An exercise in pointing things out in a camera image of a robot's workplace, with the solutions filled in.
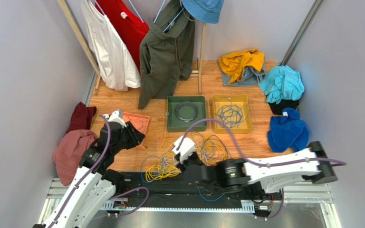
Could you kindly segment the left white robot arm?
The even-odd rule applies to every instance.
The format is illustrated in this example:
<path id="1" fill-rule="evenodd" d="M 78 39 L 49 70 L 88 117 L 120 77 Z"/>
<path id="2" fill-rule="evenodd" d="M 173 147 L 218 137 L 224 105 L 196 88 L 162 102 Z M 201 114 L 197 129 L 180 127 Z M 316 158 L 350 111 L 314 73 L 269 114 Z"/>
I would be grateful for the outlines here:
<path id="1" fill-rule="evenodd" d="M 35 228 L 85 228 L 112 196 L 127 194 L 125 176 L 109 166 L 121 150 L 140 145 L 145 134 L 131 122 L 106 121 L 100 136 L 83 153 L 76 174 L 51 215 Z"/>

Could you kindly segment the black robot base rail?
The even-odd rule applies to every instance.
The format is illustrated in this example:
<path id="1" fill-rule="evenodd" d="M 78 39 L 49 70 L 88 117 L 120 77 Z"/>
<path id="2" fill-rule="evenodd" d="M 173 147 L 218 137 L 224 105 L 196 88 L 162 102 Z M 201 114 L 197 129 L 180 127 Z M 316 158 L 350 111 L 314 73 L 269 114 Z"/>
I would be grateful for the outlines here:
<path id="1" fill-rule="evenodd" d="M 337 212 L 327 185 L 312 185 L 309 181 L 298 182 L 284 188 L 284 193 L 254 196 L 250 192 L 212 195 L 206 190 L 191 187 L 182 175 L 148 183 L 141 172 L 125 172 L 123 197 L 107 200 L 93 217 L 101 213 L 118 216 L 136 209 L 145 212 L 198 212 L 245 214 L 258 220 L 271 218 L 274 213 L 283 215 L 284 209 L 300 209 L 317 218 L 334 219 Z"/>

